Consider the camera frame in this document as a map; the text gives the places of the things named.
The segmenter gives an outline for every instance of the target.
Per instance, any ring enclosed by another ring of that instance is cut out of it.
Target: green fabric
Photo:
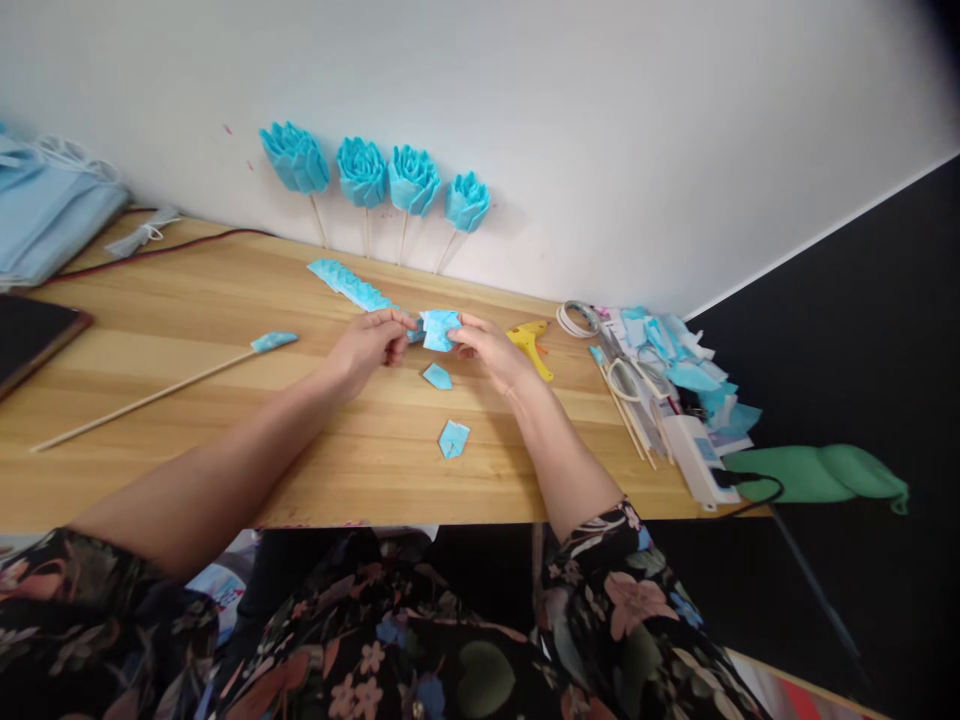
[[[723,464],[734,472],[755,472],[780,480],[784,493],[777,502],[842,502],[858,496],[891,498],[891,509],[898,515],[907,514],[907,484],[873,455],[853,445],[745,450],[725,456]],[[777,485],[770,480],[757,480],[742,483],[737,490],[756,502],[773,495]]]

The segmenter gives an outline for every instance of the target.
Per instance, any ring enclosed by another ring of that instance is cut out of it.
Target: tape roll
[[[587,329],[580,327],[574,322],[573,318],[570,317],[571,310],[586,321]],[[568,335],[573,335],[574,337],[594,337],[600,332],[600,316],[597,315],[592,307],[577,300],[567,300],[567,302],[557,308],[557,322]]]

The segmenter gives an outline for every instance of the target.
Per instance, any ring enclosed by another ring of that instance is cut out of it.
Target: wooden tabletop
[[[68,268],[110,260],[100,247],[147,215],[121,217]],[[229,228],[183,220],[148,250]],[[553,317],[555,303],[417,270],[239,233],[31,291],[80,308],[94,325],[0,402],[0,532],[47,530],[150,468],[224,430],[316,367],[360,310],[306,269],[336,258],[411,313],[455,309],[507,329]],[[28,449],[249,350],[270,331],[300,340],[38,454]],[[551,384],[587,446],[650,519],[702,513],[676,468],[641,461],[587,340],[554,323],[540,344]],[[454,389],[420,373],[438,362]],[[448,419],[470,427],[444,460]],[[382,369],[281,481],[268,526],[529,522],[545,519],[533,465],[512,414],[477,361],[412,347]]]

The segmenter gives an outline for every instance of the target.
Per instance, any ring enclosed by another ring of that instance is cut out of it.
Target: hand
[[[322,369],[339,378],[344,400],[352,400],[378,367],[400,365],[410,344],[407,330],[416,329],[413,318],[392,308],[360,315],[337,340]]]
[[[462,328],[447,333],[448,338],[462,343],[458,356],[483,360],[494,386],[504,397],[515,396],[523,387],[542,382],[533,363],[496,324],[466,313],[460,313],[460,322]]]

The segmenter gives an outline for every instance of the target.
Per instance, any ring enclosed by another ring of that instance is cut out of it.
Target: woman's right hand
[[[533,363],[495,323],[467,313],[460,313],[460,322],[463,327],[451,330],[447,337],[461,343],[457,349],[460,358],[483,360],[502,395],[516,395],[524,387],[543,382]]]

